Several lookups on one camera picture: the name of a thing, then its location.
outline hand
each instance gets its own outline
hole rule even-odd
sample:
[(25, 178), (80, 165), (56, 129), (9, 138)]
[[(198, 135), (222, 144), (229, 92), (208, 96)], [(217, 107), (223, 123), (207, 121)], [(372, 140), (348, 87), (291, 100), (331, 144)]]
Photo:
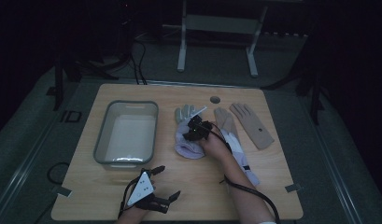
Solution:
[[(219, 130), (215, 125), (213, 125), (213, 129), (211, 132), (216, 133), (217, 135), (220, 135)], [(214, 159), (218, 161), (222, 161), (227, 156), (232, 156), (231, 151), (228, 150), (228, 148), (225, 146), (225, 144), (219, 139), (216, 135), (213, 133), (210, 133), (205, 140), (202, 138), (198, 141), (199, 146), (203, 148), (205, 151), (205, 154), (213, 157)]]
[(117, 224), (137, 224), (142, 221), (144, 216), (147, 215), (149, 210), (137, 208), (135, 206), (123, 211), (123, 214), (119, 217)]

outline sensor device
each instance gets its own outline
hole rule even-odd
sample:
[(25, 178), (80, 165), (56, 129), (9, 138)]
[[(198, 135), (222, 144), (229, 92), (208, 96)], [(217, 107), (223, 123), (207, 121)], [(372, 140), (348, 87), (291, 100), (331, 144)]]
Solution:
[(147, 197), (154, 191), (152, 183), (150, 182), (147, 172), (143, 172), (135, 185), (132, 195), (127, 202), (127, 205), (131, 206), (134, 203), (140, 201), (141, 199)]
[(189, 121), (188, 127), (190, 127), (189, 131), (183, 134), (184, 138), (188, 141), (198, 141), (202, 138), (207, 139), (213, 128), (210, 122), (202, 121), (202, 118), (198, 115)]

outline metal stand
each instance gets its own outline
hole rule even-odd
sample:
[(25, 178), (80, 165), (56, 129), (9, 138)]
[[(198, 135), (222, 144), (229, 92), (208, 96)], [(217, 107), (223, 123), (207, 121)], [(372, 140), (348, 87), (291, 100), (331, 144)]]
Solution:
[(258, 20), (250, 20), (187, 14), (187, 0), (183, 0), (182, 3), (181, 46), (179, 47), (178, 72), (183, 72), (185, 70), (187, 54), (186, 34), (187, 29), (190, 29), (253, 35), (251, 44), (246, 47), (246, 54), (250, 75), (252, 77), (258, 75), (254, 50), (261, 34), (262, 24), (268, 7), (263, 8), (262, 14)]

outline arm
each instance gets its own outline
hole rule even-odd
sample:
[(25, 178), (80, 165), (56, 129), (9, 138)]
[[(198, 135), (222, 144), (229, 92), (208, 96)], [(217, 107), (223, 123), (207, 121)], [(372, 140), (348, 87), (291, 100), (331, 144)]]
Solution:
[(138, 224), (142, 221), (149, 210), (132, 207), (123, 212), (115, 224)]
[[(243, 185), (250, 189), (255, 187), (248, 180), (246, 175), (237, 164), (236, 160), (228, 148), (215, 136), (210, 134), (207, 140), (199, 141), (205, 153), (219, 161), (223, 173), (234, 183)], [(241, 223), (262, 223), (264, 221), (275, 221), (263, 199), (256, 195), (251, 195), (241, 189), (229, 186), (234, 206), (239, 215)]]

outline small circular hole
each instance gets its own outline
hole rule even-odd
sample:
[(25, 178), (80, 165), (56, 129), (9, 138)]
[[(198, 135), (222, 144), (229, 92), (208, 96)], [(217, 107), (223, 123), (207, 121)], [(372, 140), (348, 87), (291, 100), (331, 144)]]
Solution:
[(211, 96), (210, 97), (210, 102), (213, 104), (219, 104), (220, 98), (218, 96)]

